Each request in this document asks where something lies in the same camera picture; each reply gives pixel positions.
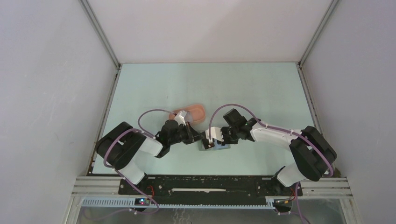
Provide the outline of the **pink oval tray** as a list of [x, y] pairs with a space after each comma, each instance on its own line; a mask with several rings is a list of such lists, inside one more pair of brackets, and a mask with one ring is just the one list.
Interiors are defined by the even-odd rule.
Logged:
[[176, 109], [173, 112], [178, 113], [182, 110], [189, 112], [191, 114], [193, 125], [200, 124], [204, 122], [204, 120], [206, 119], [206, 112], [203, 105], [201, 104], [189, 105], [180, 109]]

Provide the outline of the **black credit card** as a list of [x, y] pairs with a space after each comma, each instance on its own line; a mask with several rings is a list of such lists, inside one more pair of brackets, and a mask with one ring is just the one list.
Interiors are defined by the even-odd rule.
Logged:
[[202, 150], [209, 150], [211, 148], [214, 148], [214, 143], [210, 143], [209, 140], [207, 139], [202, 139]]

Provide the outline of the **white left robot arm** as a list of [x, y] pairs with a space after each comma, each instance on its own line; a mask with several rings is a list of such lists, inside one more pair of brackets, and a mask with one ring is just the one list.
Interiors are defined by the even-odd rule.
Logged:
[[134, 162], [138, 152], [162, 158], [172, 145], [189, 145], [204, 138], [205, 134], [194, 130], [188, 122], [179, 124], [169, 119], [153, 137], [127, 122], [121, 122], [96, 143], [94, 150], [103, 158], [105, 167], [115, 169], [121, 177], [129, 180], [129, 187], [134, 193], [143, 194], [148, 188], [148, 182], [146, 173]]

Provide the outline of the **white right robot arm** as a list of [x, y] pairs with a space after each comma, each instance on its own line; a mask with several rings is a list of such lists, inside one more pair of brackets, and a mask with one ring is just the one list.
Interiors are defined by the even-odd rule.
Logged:
[[231, 109], [223, 118], [227, 126], [211, 126], [206, 130], [210, 143], [215, 140], [225, 145], [237, 144], [239, 140], [267, 142], [292, 154], [294, 162], [280, 168], [271, 183], [277, 195], [284, 195], [297, 182], [306, 179], [317, 182], [323, 176], [333, 175], [337, 153], [315, 127], [286, 129], [264, 123], [255, 115], [247, 120], [236, 109]]

